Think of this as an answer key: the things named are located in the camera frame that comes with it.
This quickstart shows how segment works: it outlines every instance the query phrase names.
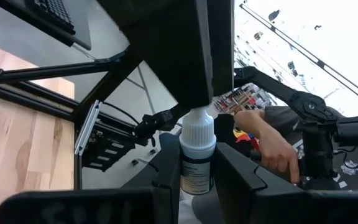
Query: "black metal frame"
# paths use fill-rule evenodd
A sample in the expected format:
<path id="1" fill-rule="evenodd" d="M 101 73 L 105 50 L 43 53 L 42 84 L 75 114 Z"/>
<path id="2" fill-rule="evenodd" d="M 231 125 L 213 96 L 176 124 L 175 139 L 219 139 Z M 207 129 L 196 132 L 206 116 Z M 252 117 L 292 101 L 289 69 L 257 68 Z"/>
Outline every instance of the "black metal frame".
<path id="1" fill-rule="evenodd" d="M 102 102 L 106 100 L 131 72 L 138 67 L 141 61 L 142 59 L 137 56 L 132 48 L 128 47 L 125 51 L 110 58 L 97 59 L 89 63 L 9 71 L 0 69 L 0 99 L 74 122 L 75 139 L 77 139 L 78 132 L 92 103 L 96 100 Z M 29 80 L 67 77 L 96 72 L 107 72 L 107 74 L 81 102 L 29 82 Z M 108 133 L 108 135 L 114 136 L 116 139 L 122 139 L 124 142 L 133 142 L 143 146 L 147 145 L 146 140 L 139 139 L 134 135 L 135 126 L 133 124 L 106 113 L 99 114 L 94 129 Z M 74 155 L 74 149 L 73 156 L 75 159 L 74 189 L 80 190 L 82 188 L 82 157 Z"/>

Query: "wooden floor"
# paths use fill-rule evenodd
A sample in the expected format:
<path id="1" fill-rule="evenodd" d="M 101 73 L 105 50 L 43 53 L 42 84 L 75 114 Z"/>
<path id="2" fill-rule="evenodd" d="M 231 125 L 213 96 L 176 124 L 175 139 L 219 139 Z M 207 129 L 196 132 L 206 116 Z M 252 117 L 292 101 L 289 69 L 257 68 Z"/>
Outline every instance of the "wooden floor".
<path id="1" fill-rule="evenodd" d="M 0 68 L 32 68 L 0 49 Z M 63 79 L 35 83 L 74 97 L 74 84 Z M 73 188 L 73 124 L 0 100 L 0 203 L 23 190 Z"/>

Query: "black cable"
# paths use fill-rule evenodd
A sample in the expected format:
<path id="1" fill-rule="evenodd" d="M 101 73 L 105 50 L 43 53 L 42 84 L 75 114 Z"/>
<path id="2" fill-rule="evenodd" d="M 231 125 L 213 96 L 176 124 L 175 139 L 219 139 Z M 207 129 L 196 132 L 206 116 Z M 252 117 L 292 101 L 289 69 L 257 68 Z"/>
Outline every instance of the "black cable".
<path id="1" fill-rule="evenodd" d="M 130 115 L 128 112 L 124 111 L 123 109 L 118 108 L 117 106 L 112 105 L 111 103 L 107 103 L 107 102 L 103 102 L 104 105 L 108 105 L 118 111 L 120 111 L 121 113 L 125 114 L 126 116 L 128 116 L 130 119 L 132 119 L 133 121 L 135 121 L 136 124 L 140 124 L 132 115 Z"/>
<path id="2" fill-rule="evenodd" d="M 334 151 L 334 155 L 345 154 L 345 156 L 343 157 L 343 164 L 344 164 L 344 166 L 346 166 L 346 167 L 349 168 L 349 169 L 358 169 L 358 165 L 357 165 L 357 166 L 354 166 L 354 167 L 351 167 L 351 166 L 346 165 L 347 153 L 348 153 L 348 152 L 354 152 L 356 148 L 358 149 L 357 146 L 354 146 L 353 149 L 351 149 L 351 150 L 338 149 L 338 150 Z"/>

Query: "dropper bottle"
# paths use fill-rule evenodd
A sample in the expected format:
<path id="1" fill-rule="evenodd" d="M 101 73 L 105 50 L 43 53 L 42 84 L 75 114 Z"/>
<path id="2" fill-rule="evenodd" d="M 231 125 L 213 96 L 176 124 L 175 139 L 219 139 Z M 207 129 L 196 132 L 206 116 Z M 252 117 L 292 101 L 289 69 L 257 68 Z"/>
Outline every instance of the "dropper bottle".
<path id="1" fill-rule="evenodd" d="M 192 109 L 182 121 L 181 189 L 188 194 L 208 193 L 213 185 L 211 158 L 216 146 L 214 119 L 207 107 Z"/>

